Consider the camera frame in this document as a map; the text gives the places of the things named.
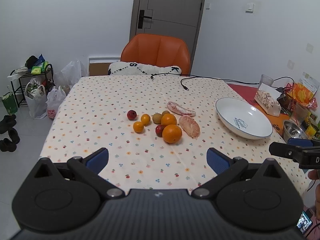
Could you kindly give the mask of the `person's right hand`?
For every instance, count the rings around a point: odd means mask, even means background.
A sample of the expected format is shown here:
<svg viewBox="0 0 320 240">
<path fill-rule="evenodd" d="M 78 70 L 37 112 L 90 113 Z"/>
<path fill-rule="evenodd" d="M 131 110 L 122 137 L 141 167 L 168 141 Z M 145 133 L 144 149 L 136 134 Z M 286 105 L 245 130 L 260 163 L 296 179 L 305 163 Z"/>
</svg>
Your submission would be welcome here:
<svg viewBox="0 0 320 240">
<path fill-rule="evenodd" d="M 308 173 L 308 177 L 311 180 L 319 180 L 319 170 L 312 170 Z M 320 185 L 317 184 L 315 188 L 315 209 L 316 209 L 316 218 L 320 220 Z"/>
</svg>

